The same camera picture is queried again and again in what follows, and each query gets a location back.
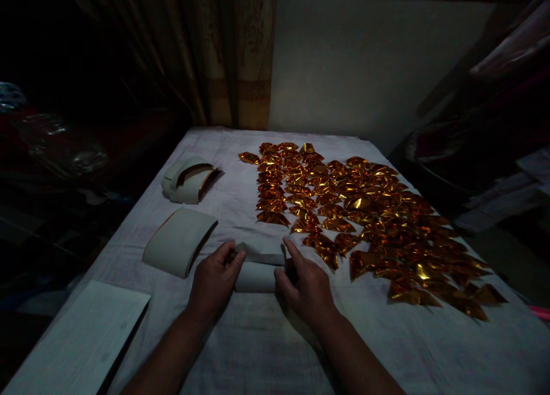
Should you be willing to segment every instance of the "left hand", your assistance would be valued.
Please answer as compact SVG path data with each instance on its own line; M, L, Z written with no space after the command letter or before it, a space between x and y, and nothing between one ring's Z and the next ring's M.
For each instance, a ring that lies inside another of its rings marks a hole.
M200 322L214 322L229 301L246 258L246 252L241 251L226 263L234 250L235 242L226 242L197 266L186 310Z

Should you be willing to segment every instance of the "fabric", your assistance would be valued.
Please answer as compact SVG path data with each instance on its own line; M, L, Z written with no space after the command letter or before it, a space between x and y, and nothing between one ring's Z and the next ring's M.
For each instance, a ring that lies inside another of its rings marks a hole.
M179 143L142 198L128 214L54 322L91 280L147 294L150 305L109 393L117 394L151 354L171 322L186 307L197 264L222 242L247 237L281 239L289 229L257 222L255 166L238 158L257 153L263 142L312 143L325 157L351 156L391 165L371 143L354 137L194 128ZM224 171L195 209L218 218L187 279L142 262L157 228L181 205L163 198L160 180L174 162L200 156ZM399 175L405 184L410 184ZM289 220L296 217L285 214ZM337 232L325 231L331 239ZM329 273L307 234L290 238L308 259ZM550 331L497 276L484 278L510 302L484 306L490 322L476 322L443 308L388 303L390 281L366 274L349 279L349 263L329 273L336 306L352 322L382 364L408 394L548 393ZM309 329L284 311L273 294L233 294L211 331L181 393L330 394L339 390L328 360Z
M277 0L76 0L197 125L265 130Z

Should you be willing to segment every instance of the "finger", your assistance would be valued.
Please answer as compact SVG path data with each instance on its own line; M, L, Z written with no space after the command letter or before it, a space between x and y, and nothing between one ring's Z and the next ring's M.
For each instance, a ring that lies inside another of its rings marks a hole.
M223 264L229 252L235 250L235 242L225 242L216 249L216 252L210 255L211 259L214 259L216 262Z
M300 271L305 267L305 259L302 256L302 253L300 253L296 245L292 243L290 239L283 238L282 241L285 243L288 252L292 256L292 261L296 266L296 270L298 271L298 273L300 273Z
M291 284L286 273L279 268L275 269L275 280L286 301L291 305L294 304L298 300L298 289Z
M233 259L233 261L229 264L229 267L227 268L227 272L229 275L234 278L235 280L239 276L239 273L241 272L242 263L246 259L246 251L240 251L237 256Z

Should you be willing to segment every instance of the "white cloth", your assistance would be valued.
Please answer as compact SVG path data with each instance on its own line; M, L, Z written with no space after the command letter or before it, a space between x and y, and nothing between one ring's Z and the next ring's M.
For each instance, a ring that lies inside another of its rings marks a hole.
M224 128L187 132L56 318L66 312L91 279L152 295L109 393L122 390L186 307L197 267L195 264L189 278L180 279L142 262L151 236L181 207L161 194L160 179L165 170L179 159L200 156L225 173L198 205L186 206L214 215L219 221L199 262L226 240L289 234L284 226L256 222L258 171L238 158L241 152L257 153L263 142L287 141L312 143L325 156L325 162L361 156L389 165L371 143L354 137ZM294 221L294 216L287 217ZM337 234L327 233L331 238ZM304 237L291 236L304 256L329 272L314 250L302 245ZM329 276L340 311L408 394L549 392L550 331L497 276L485 279L510 304L485 307L491 320L488 323L470 319L446 304L442 309L429 309L389 303L390 281L366 274L351 283L346 259ZM325 372L332 376L331 367L307 339L315 343L295 315L285 317L273 294L233 294L189 372L182 393L333 393Z

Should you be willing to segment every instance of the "paper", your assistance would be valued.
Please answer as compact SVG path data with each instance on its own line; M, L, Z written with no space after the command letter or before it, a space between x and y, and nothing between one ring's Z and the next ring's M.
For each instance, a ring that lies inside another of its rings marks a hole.
M242 250L246 251L247 262L280 266L285 264L285 246L270 238L247 238L235 241L235 251Z
M91 281L3 394L95 395L150 296Z
M277 266L244 261L235 283L236 292L274 293Z
M197 249L216 222L215 217L204 213L186 208L177 210L149 241L143 262L187 278Z
M171 202L197 204L201 198L201 189L216 170L198 156L177 161L166 170L160 182L163 195Z

